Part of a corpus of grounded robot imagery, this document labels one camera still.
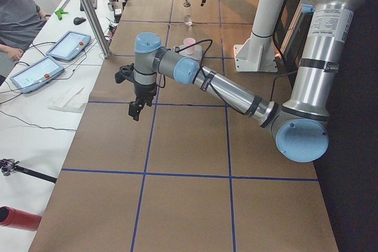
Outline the silver digital kitchen scale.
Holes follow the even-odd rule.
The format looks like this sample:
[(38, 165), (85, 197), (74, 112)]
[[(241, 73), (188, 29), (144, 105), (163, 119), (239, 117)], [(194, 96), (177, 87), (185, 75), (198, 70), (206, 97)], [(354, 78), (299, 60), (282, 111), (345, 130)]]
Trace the silver digital kitchen scale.
[(200, 45), (195, 45), (193, 47), (190, 47), (188, 49), (185, 49), (187, 46), (182, 44), (179, 46), (173, 46), (172, 50), (174, 52), (178, 52), (182, 56), (190, 57), (196, 61), (200, 61), (202, 58), (202, 47)]

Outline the white pillar with base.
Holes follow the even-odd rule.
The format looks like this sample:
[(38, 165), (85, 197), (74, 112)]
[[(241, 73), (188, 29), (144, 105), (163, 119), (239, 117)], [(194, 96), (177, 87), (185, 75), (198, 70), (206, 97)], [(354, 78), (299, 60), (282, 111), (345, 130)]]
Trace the white pillar with base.
[(238, 72), (278, 71), (275, 62), (273, 35), (284, 0), (259, 0), (250, 37), (234, 46)]

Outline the blue teach pendant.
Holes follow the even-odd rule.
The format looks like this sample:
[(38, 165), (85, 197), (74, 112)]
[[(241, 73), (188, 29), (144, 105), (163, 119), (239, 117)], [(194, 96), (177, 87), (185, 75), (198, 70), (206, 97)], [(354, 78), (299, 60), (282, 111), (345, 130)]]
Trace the blue teach pendant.
[(46, 56), (29, 67), (11, 76), (10, 80), (21, 93), (31, 93), (64, 72), (64, 67), (50, 56)]
[(76, 31), (67, 31), (47, 52), (47, 56), (61, 60), (75, 59), (90, 43), (91, 36)]

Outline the person in grey shirt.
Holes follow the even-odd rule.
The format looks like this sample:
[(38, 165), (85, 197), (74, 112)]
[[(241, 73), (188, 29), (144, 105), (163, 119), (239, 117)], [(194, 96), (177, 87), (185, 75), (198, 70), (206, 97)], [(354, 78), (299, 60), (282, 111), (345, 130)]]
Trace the person in grey shirt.
[(50, 17), (34, 0), (1, 0), (1, 52), (21, 59)]

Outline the lower blue teach pendant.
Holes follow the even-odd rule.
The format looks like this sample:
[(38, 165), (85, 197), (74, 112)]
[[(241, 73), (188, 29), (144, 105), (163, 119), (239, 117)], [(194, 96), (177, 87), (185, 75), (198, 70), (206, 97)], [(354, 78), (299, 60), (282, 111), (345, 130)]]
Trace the lower blue teach pendant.
[(11, 76), (10, 80), (21, 93), (31, 93), (64, 72), (64, 67), (50, 56), (46, 56), (29, 67)]

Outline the black computer mouse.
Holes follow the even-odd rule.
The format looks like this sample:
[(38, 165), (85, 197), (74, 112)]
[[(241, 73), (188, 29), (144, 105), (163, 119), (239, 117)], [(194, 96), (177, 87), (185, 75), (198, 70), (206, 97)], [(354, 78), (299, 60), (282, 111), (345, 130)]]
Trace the black computer mouse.
[(74, 25), (80, 25), (82, 23), (84, 23), (86, 21), (85, 18), (83, 17), (75, 17), (74, 20), (73, 20), (73, 24)]

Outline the aluminium frame post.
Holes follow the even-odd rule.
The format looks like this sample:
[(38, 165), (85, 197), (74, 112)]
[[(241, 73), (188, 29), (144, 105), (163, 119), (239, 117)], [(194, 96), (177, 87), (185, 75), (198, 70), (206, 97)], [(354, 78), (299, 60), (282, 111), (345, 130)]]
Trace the aluminium frame post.
[(97, 43), (103, 53), (104, 58), (110, 57), (110, 48), (106, 41), (104, 32), (100, 25), (99, 19), (93, 8), (93, 5), (90, 0), (80, 0), (81, 4), (83, 5), (84, 12), (86, 13), (87, 19), (89, 20), (89, 24), (92, 28), (95, 38), (97, 39)]

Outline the clear glass sauce bottle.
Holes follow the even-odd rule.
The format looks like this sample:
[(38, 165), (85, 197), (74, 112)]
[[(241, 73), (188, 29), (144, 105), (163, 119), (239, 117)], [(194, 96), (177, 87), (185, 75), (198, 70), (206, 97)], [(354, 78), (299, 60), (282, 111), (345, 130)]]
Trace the clear glass sauce bottle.
[(183, 2), (183, 20), (186, 26), (192, 26), (193, 19), (192, 19), (192, 12), (191, 12), (191, 2), (190, 0), (185, 0)]

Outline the green clamp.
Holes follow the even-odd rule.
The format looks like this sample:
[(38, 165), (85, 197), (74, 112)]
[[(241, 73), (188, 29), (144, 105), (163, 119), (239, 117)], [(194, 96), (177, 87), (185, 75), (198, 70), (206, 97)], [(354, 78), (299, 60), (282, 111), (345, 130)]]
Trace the green clamp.
[(59, 8), (54, 13), (57, 16), (57, 18), (58, 18), (59, 21), (61, 21), (63, 19), (63, 15), (69, 14), (69, 12), (65, 11), (63, 8)]

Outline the upper blue teach pendant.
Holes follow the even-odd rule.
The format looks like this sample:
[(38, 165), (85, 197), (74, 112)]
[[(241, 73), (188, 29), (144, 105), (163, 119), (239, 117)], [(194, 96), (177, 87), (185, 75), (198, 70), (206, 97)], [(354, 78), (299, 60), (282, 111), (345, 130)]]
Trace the upper blue teach pendant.
[(47, 52), (47, 56), (61, 60), (75, 59), (90, 43), (91, 36), (76, 31), (67, 31)]

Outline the red cylinder bottle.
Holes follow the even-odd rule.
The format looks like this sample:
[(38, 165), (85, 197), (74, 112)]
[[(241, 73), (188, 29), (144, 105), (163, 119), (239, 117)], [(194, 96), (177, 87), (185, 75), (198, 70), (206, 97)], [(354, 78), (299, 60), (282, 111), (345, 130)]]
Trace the red cylinder bottle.
[(15, 208), (1, 207), (1, 227), (37, 231), (42, 216)]

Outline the pink plastic cup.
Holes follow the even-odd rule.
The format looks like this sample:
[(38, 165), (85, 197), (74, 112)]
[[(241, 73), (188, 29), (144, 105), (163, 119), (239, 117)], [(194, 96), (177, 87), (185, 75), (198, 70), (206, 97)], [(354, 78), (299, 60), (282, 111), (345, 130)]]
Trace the pink plastic cup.
[(191, 37), (185, 38), (183, 40), (183, 44), (185, 45), (185, 47), (187, 47), (187, 49), (184, 50), (184, 52), (187, 55), (194, 54), (195, 52), (195, 39), (194, 38), (191, 38)]

